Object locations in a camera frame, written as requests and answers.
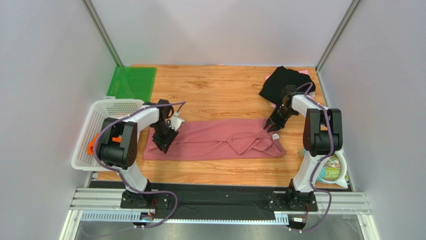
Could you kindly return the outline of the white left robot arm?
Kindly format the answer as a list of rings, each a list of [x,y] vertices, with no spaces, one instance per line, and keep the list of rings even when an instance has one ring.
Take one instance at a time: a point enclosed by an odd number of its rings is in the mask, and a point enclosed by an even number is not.
[[[172,121],[174,113],[174,104],[160,99],[157,103],[143,103],[124,117],[104,120],[93,141],[93,156],[100,166],[117,173],[128,193],[145,196],[151,192],[149,180],[136,163],[140,132],[148,127],[154,129],[154,145],[167,153],[179,134],[178,125]]]

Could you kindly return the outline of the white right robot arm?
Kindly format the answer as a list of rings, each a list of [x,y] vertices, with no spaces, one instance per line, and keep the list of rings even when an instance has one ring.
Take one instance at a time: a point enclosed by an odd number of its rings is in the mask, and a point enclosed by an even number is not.
[[[321,169],[343,147],[342,112],[321,105],[294,85],[283,88],[281,103],[275,105],[264,129],[279,131],[290,117],[297,115],[305,118],[302,138],[305,154],[286,193],[285,202],[293,205],[313,202],[315,183]]]

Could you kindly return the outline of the dusty red t-shirt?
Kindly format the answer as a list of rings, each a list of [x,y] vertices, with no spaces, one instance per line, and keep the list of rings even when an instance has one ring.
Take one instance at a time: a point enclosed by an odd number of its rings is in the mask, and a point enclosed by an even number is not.
[[[144,160],[208,161],[275,158],[286,154],[276,132],[263,129],[266,119],[222,119],[185,122],[167,153],[152,139],[147,141]]]

